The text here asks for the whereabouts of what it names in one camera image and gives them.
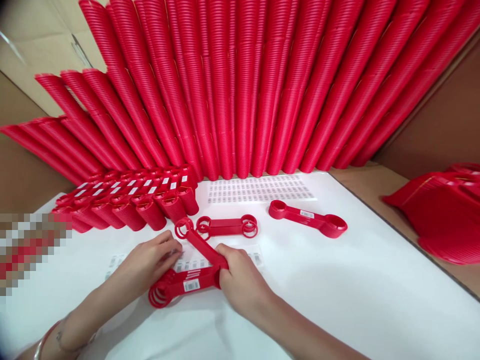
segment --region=red ribbed plastic cylinder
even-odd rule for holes
[[[82,74],[75,70],[63,70],[60,72],[60,76],[86,107],[106,140],[128,168],[130,170],[141,168],[140,161]]]
[[[359,7],[362,1],[356,1]],[[283,86],[275,136],[267,172],[278,175],[284,163],[301,105],[301,99],[312,69],[323,32],[325,0],[306,0],[300,3],[297,28],[291,49],[285,85]]]
[[[167,219],[165,219],[164,214],[152,199],[148,200],[148,202],[143,201],[139,203],[136,206],[136,211],[154,231],[162,230],[167,224]]]
[[[429,0],[405,0],[397,4],[318,161],[319,169],[326,171],[333,165],[385,75],[420,21],[428,3]]]
[[[84,182],[83,179],[75,171],[73,171],[70,166],[60,160],[58,156],[53,154],[33,137],[28,135],[18,125],[0,127],[0,133],[7,135],[25,149],[38,156],[47,165],[70,180],[74,185],[79,186]]]
[[[302,171],[311,173],[314,169],[397,1],[368,1],[352,37],[360,14],[360,7],[356,3],[345,1],[342,3],[345,8],[340,11],[340,2],[333,3],[317,57],[318,66],[311,78],[315,87],[312,91],[314,95],[306,97],[309,102],[302,105],[290,151],[283,165],[283,171],[288,174],[292,174],[300,162]],[[314,130],[319,116],[318,126]]]
[[[387,141],[424,97],[437,78],[480,25],[480,2],[466,0],[460,14],[445,31],[413,78],[388,110],[352,165],[363,166]]]
[[[180,198],[187,215],[192,216],[199,212],[199,204],[191,187],[181,186],[177,189],[176,194]]]
[[[408,40],[394,66],[375,97],[368,105],[363,119],[356,126],[340,157],[349,164],[361,150],[382,117],[412,78],[440,36],[458,14],[464,0],[438,0],[428,7],[424,20]]]

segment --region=human hand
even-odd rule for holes
[[[237,313],[253,321],[276,295],[245,250],[222,243],[215,250],[225,257],[229,267],[220,270],[221,290]]]

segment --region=white tabletop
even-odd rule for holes
[[[307,318],[372,359],[478,359],[480,304],[327,173],[300,174],[318,201],[288,205],[335,214],[348,231],[329,239],[318,230],[269,217],[268,204],[207,205],[213,219],[254,215],[259,235],[209,240],[258,244],[272,289]],[[173,230],[168,222],[166,229]],[[78,305],[105,278],[114,254],[128,253],[156,232],[145,227],[74,232],[29,279],[5,298],[3,348],[14,354]],[[153,309],[145,297],[99,333],[84,359],[289,359],[274,341],[238,316],[217,289]]]

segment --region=barcode sticker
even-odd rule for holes
[[[84,189],[84,190],[82,190],[82,191],[79,191],[79,192],[75,195],[75,197],[79,197],[80,195],[82,195],[82,194],[83,194],[84,192],[86,192],[86,191],[87,191],[87,189]]]
[[[315,218],[315,214],[313,214],[312,212],[304,211],[304,210],[300,210],[300,215],[306,216],[307,218],[312,218],[312,219]]]
[[[198,279],[184,281],[183,282],[183,289],[185,290],[185,292],[200,289],[200,282],[199,282]]]

